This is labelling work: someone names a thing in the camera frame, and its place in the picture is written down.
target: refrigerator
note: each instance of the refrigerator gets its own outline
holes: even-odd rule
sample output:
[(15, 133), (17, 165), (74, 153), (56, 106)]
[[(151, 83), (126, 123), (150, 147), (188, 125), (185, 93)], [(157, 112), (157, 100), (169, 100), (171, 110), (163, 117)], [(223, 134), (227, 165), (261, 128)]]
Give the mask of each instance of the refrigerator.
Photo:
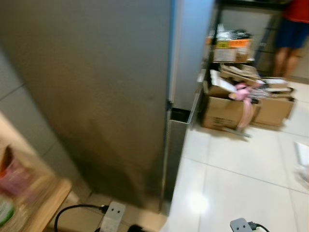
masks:
[(95, 192), (171, 201), (213, 0), (0, 2), (0, 46)]

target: blue shorts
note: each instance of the blue shorts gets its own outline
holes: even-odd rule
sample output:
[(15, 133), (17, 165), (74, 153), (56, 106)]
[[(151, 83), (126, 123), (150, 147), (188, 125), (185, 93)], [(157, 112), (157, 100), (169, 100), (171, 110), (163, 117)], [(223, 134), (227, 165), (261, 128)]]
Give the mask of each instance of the blue shorts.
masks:
[(303, 47), (308, 35), (308, 23), (293, 22), (284, 18), (277, 33), (275, 45), (277, 48), (289, 47), (298, 49)]

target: clutter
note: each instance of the clutter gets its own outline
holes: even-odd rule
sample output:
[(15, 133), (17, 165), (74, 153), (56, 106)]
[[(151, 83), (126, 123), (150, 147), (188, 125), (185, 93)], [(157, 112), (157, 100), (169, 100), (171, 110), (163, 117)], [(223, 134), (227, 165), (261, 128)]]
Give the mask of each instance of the clutter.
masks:
[(218, 41), (213, 62), (246, 63), (250, 58), (252, 39)]
[(288, 82), (282, 78), (267, 77), (262, 79), (269, 88), (287, 88)]
[(0, 228), (13, 217), (14, 212), (13, 201), (0, 195)]
[(219, 72), (211, 70), (211, 84), (204, 83), (208, 99), (207, 113), (203, 126), (224, 130), (241, 136), (249, 137), (243, 130), (251, 122), (256, 111), (249, 94), (253, 87), (239, 83), (236, 86), (219, 77)]
[(309, 189), (309, 146), (294, 143), (298, 167), (295, 169), (298, 180)]
[(0, 160), (0, 188), (14, 196), (28, 194), (32, 181), (29, 170), (13, 155), (10, 146), (6, 146)]
[(285, 119), (291, 115), (294, 106), (294, 98), (276, 99), (264, 98), (259, 100), (256, 117), (251, 122), (252, 125), (278, 130)]
[(222, 71), (231, 72), (252, 80), (259, 80), (260, 76), (255, 67), (245, 64), (220, 64)]
[[(244, 103), (242, 101), (208, 97), (207, 111), (202, 126), (220, 131), (225, 131), (226, 128), (236, 131), (243, 130), (244, 128), (241, 126), (246, 123), (243, 112)], [(255, 115), (255, 112), (256, 105), (253, 104), (252, 114)]]
[[(280, 128), (291, 115), (294, 106), (291, 93), (294, 89), (271, 89), (262, 80), (239, 77), (226, 79), (222, 78), (222, 69), (221, 72), (211, 70), (211, 82), (204, 83), (208, 106), (203, 127), (246, 137), (249, 135), (244, 133), (244, 129), (249, 124), (273, 130)], [(244, 81), (247, 79), (251, 81), (249, 84)]]
[(251, 37), (246, 30), (224, 30), (223, 25), (220, 25), (213, 61), (246, 63), (250, 58)]
[(231, 64), (229, 66), (225, 64), (220, 64), (220, 76), (231, 84), (237, 84), (244, 82), (249, 86), (255, 86), (258, 84), (258, 80), (261, 80), (257, 74), (257, 70), (252, 68), (247, 68), (246, 66), (238, 66), (236, 64)]
[(219, 72), (211, 70), (211, 86), (204, 85), (204, 89), (207, 90), (208, 94), (213, 97), (225, 98), (230, 93), (235, 93), (236, 88), (231, 83), (225, 81), (219, 76)]

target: power strip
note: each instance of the power strip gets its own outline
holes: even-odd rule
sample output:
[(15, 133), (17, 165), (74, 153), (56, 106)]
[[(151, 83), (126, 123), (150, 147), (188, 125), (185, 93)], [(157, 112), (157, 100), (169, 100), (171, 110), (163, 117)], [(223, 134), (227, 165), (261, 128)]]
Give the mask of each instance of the power strip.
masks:
[(238, 218), (230, 222), (230, 227), (233, 232), (252, 232), (250, 225), (247, 223), (246, 219)]
[(125, 210), (125, 205), (111, 202), (103, 218), (100, 232), (117, 232)]

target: person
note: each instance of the person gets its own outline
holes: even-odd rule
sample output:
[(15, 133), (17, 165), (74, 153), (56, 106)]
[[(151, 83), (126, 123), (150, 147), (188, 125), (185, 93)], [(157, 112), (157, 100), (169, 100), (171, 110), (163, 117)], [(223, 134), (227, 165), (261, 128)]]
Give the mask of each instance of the person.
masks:
[(289, 79), (294, 70), (300, 49), (309, 35), (309, 0), (292, 0), (279, 28), (275, 45), (274, 77)]

